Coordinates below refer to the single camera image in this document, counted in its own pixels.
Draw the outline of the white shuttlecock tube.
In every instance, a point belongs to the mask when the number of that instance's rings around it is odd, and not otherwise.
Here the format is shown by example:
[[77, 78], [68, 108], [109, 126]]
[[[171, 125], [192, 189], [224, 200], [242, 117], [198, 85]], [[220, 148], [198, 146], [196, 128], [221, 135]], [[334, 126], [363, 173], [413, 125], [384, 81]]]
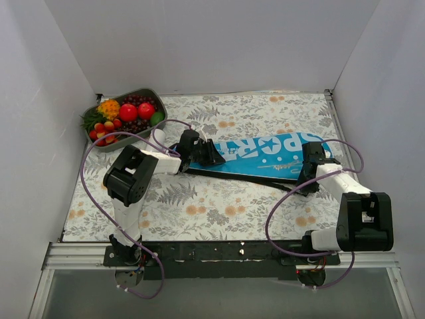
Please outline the white shuttlecock tube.
[[148, 142], [158, 148], [164, 149], [165, 137], [166, 133], [163, 130], [156, 129], [150, 134]]

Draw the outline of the blue racket bag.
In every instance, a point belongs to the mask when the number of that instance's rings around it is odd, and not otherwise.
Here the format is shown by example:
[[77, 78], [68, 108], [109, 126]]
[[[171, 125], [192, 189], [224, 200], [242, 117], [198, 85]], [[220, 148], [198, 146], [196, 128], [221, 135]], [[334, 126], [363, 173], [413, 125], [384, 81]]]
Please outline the blue racket bag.
[[329, 145], [319, 136], [292, 132], [213, 142], [226, 163], [208, 167], [192, 163], [184, 172], [218, 179], [249, 181], [285, 189], [283, 184], [296, 185], [297, 183], [303, 165], [302, 145], [308, 142], [321, 142], [327, 157], [334, 158]]

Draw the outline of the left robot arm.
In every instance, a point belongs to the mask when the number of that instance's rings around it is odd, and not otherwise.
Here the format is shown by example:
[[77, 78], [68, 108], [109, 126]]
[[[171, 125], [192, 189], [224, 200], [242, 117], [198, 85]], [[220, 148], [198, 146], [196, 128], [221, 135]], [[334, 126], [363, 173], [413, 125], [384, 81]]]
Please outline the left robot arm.
[[222, 165], [226, 160], [219, 154], [213, 141], [192, 129], [185, 130], [179, 143], [171, 149], [179, 152], [174, 158], [165, 149], [165, 132], [156, 130], [141, 150], [126, 146], [104, 176], [104, 185], [112, 199], [118, 230], [109, 236], [115, 256], [128, 266], [141, 260], [139, 214], [145, 194], [155, 174], [175, 175], [189, 169], [192, 163], [203, 167]]

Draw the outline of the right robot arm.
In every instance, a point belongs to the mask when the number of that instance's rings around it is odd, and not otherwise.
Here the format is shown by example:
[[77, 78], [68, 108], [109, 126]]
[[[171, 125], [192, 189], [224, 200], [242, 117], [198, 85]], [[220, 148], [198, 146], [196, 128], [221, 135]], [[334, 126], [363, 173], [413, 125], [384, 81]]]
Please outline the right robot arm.
[[301, 258], [315, 264], [325, 251], [390, 251], [394, 245], [390, 197], [353, 179], [339, 161], [327, 157], [321, 142], [304, 144], [302, 153], [297, 192], [309, 195], [322, 187], [338, 201], [339, 213], [336, 226], [305, 234], [311, 241], [301, 246]]

